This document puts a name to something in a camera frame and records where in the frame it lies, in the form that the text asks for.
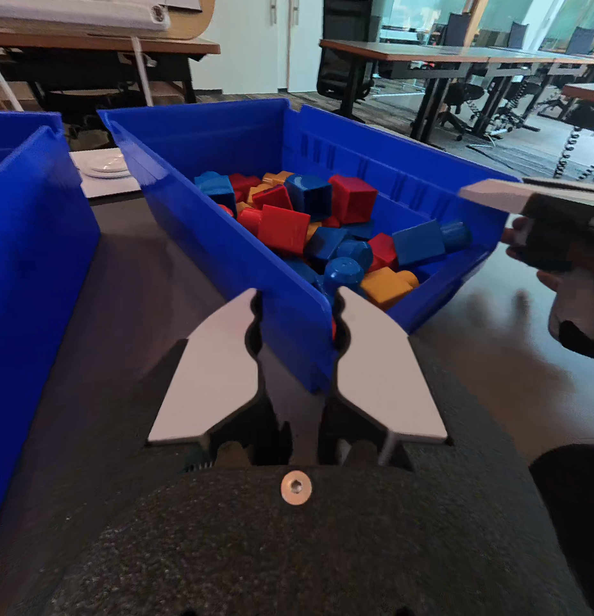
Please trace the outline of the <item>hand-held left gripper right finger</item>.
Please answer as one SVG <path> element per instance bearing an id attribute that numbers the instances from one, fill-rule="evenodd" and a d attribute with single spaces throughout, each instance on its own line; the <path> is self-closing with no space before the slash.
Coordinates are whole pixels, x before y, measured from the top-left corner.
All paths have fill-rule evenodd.
<path id="1" fill-rule="evenodd" d="M 318 428 L 318 462 L 340 465 L 369 442 L 379 466 L 410 466 L 406 443 L 447 445 L 448 431 L 409 335 L 347 287 L 336 290 L 335 358 Z"/>

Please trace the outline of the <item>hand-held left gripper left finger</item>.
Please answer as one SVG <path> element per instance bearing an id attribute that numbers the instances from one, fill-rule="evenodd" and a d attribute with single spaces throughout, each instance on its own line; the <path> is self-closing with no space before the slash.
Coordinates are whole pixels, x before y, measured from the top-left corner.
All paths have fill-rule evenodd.
<path id="1" fill-rule="evenodd" d="M 279 464 L 279 425 L 258 355 L 262 292 L 249 288 L 188 336 L 147 445 L 193 444 L 201 466 L 236 442 L 259 466 Z"/>

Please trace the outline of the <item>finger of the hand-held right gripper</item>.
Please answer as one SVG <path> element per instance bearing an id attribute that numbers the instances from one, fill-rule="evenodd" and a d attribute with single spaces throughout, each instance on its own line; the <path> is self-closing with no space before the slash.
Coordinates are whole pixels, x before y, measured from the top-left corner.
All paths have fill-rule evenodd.
<path id="1" fill-rule="evenodd" d="M 533 189 L 519 182 L 487 179 L 462 187 L 458 196 L 507 214 L 521 214 Z"/>

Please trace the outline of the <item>blue plastic bin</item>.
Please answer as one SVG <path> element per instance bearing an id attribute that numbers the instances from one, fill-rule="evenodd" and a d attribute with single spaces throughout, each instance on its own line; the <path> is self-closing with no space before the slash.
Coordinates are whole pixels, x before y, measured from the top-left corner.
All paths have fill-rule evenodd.
<path id="1" fill-rule="evenodd" d="M 101 110 L 158 225 L 226 301 L 262 290 L 262 339 L 311 392 L 328 389 L 332 310 L 328 301 L 236 220 L 193 178 L 207 171 L 261 176 L 293 171 L 327 180 L 358 177 L 378 190 L 373 229 L 391 235 L 431 218 L 461 220 L 472 244 L 419 266 L 419 288 L 387 314 L 408 334 L 435 315 L 496 248 L 508 214 L 458 196 L 511 174 L 380 131 L 325 110 L 292 110 L 285 98 Z"/>
<path id="2" fill-rule="evenodd" d="M 0 112 L 0 511 L 99 239 L 61 116 Z"/>

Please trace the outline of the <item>black cushion pad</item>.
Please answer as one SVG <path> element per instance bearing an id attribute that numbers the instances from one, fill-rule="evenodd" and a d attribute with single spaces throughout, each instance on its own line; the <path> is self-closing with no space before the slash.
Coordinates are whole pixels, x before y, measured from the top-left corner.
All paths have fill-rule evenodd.
<path id="1" fill-rule="evenodd" d="M 529 470 L 569 568 L 594 612 L 594 444 L 547 451 Z"/>

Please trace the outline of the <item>white poster stand base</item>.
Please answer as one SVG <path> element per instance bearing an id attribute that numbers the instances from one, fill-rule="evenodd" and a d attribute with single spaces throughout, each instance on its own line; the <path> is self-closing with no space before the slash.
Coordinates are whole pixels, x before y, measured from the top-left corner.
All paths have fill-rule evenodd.
<path id="1" fill-rule="evenodd" d="M 142 93 L 136 58 L 123 52 L 6 47 L 0 54 L 0 75 L 6 82 L 25 84 L 41 110 L 38 100 L 47 91 L 95 95 L 131 89 Z M 87 134 L 68 141 L 70 145 L 75 145 Z M 140 189 L 133 176 L 126 171 L 123 156 L 115 144 L 108 143 L 108 149 L 104 157 L 116 159 L 122 164 L 122 170 L 112 177 L 108 173 L 100 173 L 92 165 L 99 161 L 100 156 L 91 154 L 90 145 L 83 147 L 84 153 L 73 156 L 82 177 L 84 194 L 88 198 L 124 195 Z"/>

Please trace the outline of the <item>white door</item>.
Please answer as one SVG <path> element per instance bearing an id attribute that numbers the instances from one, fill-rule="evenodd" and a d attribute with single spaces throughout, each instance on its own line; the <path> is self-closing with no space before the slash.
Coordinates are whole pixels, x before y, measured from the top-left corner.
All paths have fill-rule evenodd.
<path id="1" fill-rule="evenodd" d="M 323 35 L 323 1 L 288 2 L 287 86 L 290 94 L 314 92 Z"/>
<path id="2" fill-rule="evenodd" d="M 203 38 L 219 55 L 191 61 L 195 90 L 276 94 L 287 89 L 289 1 L 216 1 Z"/>

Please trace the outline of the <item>instruction poster board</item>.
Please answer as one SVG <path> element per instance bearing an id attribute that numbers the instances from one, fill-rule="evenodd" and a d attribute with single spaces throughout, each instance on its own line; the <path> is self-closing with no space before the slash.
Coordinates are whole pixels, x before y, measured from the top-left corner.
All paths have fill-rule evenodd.
<path id="1" fill-rule="evenodd" d="M 208 28 L 215 1 L 0 1 L 0 34 L 185 41 Z"/>

